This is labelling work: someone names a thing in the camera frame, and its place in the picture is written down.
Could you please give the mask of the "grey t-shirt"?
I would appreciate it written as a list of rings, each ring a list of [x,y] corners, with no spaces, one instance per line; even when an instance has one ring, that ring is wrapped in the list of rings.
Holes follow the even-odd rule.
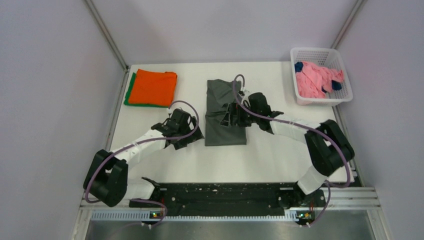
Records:
[[[231,82],[222,79],[207,81],[204,136],[206,147],[247,144],[245,128],[221,125],[227,113],[227,104],[234,101]]]

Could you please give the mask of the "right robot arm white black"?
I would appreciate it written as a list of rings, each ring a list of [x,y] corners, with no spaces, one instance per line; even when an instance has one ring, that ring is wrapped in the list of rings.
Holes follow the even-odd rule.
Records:
[[[307,146],[311,166],[293,186],[293,200],[299,206],[307,206],[335,171],[348,170],[348,162],[355,156],[353,147],[334,120],[312,122],[274,111],[261,92],[240,91],[237,98],[225,103],[223,108],[222,126],[246,128],[256,124],[264,132]]]

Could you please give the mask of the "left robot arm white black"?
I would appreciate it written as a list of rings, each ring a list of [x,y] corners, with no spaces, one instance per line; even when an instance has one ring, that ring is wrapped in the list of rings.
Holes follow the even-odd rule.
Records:
[[[130,169],[152,153],[169,146],[177,151],[203,138],[199,114],[196,112],[191,115],[177,108],[165,121],[154,124],[145,134],[127,145],[112,151],[97,151],[83,183],[86,202],[101,202],[114,207],[129,196],[141,199],[149,207],[156,206],[161,194],[155,190],[153,181],[135,179],[137,187],[129,188]]]

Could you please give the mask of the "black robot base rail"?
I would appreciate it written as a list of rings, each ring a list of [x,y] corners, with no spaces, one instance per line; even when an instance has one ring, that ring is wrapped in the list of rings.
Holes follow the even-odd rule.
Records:
[[[293,183],[160,183],[150,203],[131,200],[130,208],[167,207],[169,217],[283,216],[289,209],[317,210],[323,190],[305,195]]]

